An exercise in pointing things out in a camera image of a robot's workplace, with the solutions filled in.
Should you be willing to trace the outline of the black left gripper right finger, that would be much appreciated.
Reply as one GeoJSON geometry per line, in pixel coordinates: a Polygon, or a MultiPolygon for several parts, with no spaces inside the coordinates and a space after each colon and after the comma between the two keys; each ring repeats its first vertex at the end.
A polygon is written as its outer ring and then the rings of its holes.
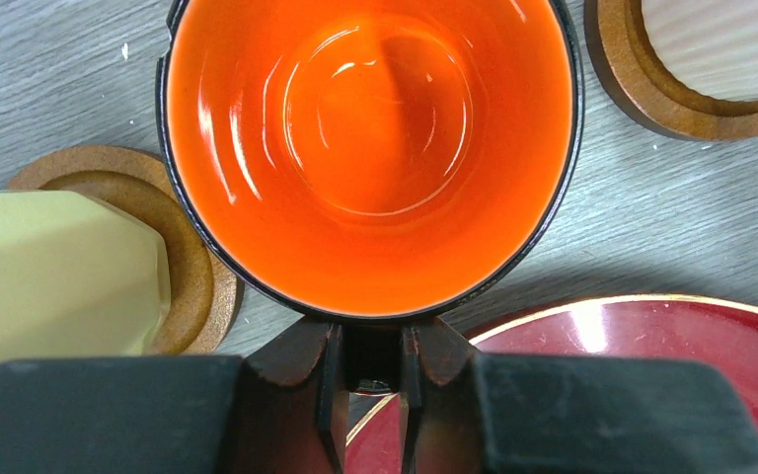
{"type": "Polygon", "coordinates": [[[758,473],[737,392],[694,361],[483,353],[402,332],[406,473],[758,473]]]}

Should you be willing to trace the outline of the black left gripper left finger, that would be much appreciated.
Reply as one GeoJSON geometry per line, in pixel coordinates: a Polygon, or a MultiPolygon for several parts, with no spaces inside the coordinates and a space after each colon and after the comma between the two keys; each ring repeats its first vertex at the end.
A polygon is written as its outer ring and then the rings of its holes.
{"type": "Polygon", "coordinates": [[[0,363],[0,473],[339,473],[341,327],[248,357],[0,363]]]}

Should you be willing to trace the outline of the wooden coaster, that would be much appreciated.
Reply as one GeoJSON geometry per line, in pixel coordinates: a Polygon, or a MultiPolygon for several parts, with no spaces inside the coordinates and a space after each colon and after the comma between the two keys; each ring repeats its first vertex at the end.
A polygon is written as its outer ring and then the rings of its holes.
{"type": "Polygon", "coordinates": [[[586,1],[584,31],[603,88],[639,125],[694,141],[758,136],[758,101],[717,100],[669,73],[649,43],[639,1],[586,1]]]}
{"type": "Polygon", "coordinates": [[[156,156],[109,145],[66,148],[28,165],[8,188],[73,191],[97,198],[162,236],[168,255],[171,306],[148,354],[208,354],[225,339],[244,288],[200,239],[156,156]]]}

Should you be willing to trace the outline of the orange mug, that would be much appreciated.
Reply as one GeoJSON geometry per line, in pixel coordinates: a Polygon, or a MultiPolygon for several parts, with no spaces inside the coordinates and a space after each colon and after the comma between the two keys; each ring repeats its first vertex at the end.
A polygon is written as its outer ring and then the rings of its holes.
{"type": "Polygon", "coordinates": [[[549,228],[584,122],[563,1],[175,1],[156,122],[228,269],[379,334],[505,278],[549,228]]]}

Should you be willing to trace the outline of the pale yellow mug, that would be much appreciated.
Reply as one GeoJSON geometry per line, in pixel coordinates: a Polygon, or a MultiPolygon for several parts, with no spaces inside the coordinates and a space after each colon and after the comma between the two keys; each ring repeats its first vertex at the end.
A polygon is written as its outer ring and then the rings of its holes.
{"type": "Polygon", "coordinates": [[[156,230],[75,192],[0,192],[0,362],[140,356],[170,308],[156,230]]]}

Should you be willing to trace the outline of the red round tray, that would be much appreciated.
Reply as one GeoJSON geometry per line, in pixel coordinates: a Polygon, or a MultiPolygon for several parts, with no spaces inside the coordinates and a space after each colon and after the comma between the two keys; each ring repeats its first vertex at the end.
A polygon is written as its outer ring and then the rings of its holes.
{"type": "MultiPolygon", "coordinates": [[[[483,353],[687,360],[720,372],[758,430],[758,307],[678,294],[589,299],[508,315],[468,332],[483,353]]],[[[402,469],[408,409],[380,400],[346,438],[348,473],[402,469]]]]}

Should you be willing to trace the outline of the white ribbed mug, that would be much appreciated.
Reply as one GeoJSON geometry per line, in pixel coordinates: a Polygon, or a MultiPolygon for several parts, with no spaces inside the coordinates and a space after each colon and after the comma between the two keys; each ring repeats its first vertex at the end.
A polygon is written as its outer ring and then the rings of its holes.
{"type": "Polygon", "coordinates": [[[712,99],[758,100],[758,0],[643,1],[649,44],[672,76],[712,99]]]}

